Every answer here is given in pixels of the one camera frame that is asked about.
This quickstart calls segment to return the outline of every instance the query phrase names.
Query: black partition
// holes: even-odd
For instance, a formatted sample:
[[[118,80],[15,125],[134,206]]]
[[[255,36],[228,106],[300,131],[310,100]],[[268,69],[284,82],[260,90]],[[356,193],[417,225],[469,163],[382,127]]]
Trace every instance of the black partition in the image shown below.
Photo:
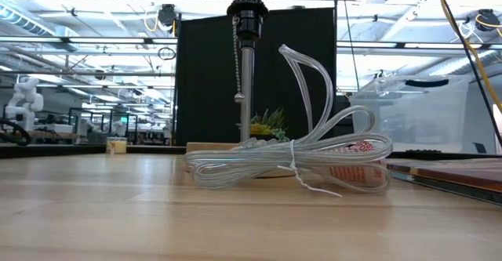
[[[176,144],[236,143],[240,108],[234,102],[231,18],[188,20],[181,27],[176,69]],[[297,139],[307,134],[307,118],[296,78],[278,52],[282,44],[322,63],[335,82],[333,9],[271,11],[257,43],[252,114],[283,107],[286,135]],[[302,69],[316,123],[326,101],[324,81],[313,69]]]

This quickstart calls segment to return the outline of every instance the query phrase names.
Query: table surface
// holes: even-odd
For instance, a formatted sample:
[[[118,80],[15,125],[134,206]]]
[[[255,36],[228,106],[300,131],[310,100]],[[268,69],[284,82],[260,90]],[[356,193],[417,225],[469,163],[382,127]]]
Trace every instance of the table surface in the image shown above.
[[[502,208],[411,183],[197,188],[182,157],[0,160],[0,260],[501,260]]]

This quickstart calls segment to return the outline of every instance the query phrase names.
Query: plastic container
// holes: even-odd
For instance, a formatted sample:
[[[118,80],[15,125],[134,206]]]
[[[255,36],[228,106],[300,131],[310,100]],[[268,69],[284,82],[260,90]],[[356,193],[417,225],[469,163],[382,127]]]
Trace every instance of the plastic container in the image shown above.
[[[108,137],[107,153],[112,155],[127,153],[127,139],[123,137]]]
[[[460,152],[468,76],[394,76],[377,78],[351,98],[376,116],[371,132],[389,136],[394,151]],[[354,130],[365,115],[353,115]]]

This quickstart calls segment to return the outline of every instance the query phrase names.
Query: small plant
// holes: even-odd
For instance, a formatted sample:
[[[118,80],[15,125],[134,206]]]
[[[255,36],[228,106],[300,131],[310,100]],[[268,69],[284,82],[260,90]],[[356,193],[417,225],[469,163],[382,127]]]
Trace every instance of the small plant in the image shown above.
[[[252,135],[274,136],[279,142],[288,141],[286,137],[286,130],[282,128],[284,125],[283,109],[278,108],[272,114],[268,115],[268,109],[265,111],[263,117],[258,113],[251,118],[251,125],[249,131]]]

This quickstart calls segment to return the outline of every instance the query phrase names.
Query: clear plastic cord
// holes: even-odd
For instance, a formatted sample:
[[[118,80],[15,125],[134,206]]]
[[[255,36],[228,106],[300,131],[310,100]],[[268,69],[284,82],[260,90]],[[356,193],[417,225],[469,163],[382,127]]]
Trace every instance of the clear plastic cord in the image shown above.
[[[375,124],[374,114],[366,107],[354,106],[341,111],[328,120],[329,112],[333,106],[333,86],[326,69],[318,61],[297,53],[285,45],[280,48],[279,52],[288,60],[295,72],[302,94],[307,93],[308,90],[299,63],[314,68],[324,78],[327,100],[319,123],[305,137],[295,140],[294,153],[291,151],[292,145],[290,143],[187,153],[185,160],[193,168],[194,180],[202,187],[227,187],[239,181],[256,178],[267,172],[278,170],[278,166],[291,166],[294,156],[295,172],[312,172],[322,176],[328,182],[364,193],[385,191],[389,187],[390,175],[385,167],[375,161],[387,157],[392,152],[392,142],[386,136],[369,132]],[[311,117],[308,112],[311,110],[310,100],[304,96],[304,101],[307,116]],[[339,121],[353,113],[363,113],[367,116],[368,124],[363,130],[350,135],[320,140]],[[361,141],[369,141],[374,148],[351,153],[333,150]],[[379,186],[355,185],[332,176],[329,172],[332,167],[379,169],[384,174],[385,181]]]

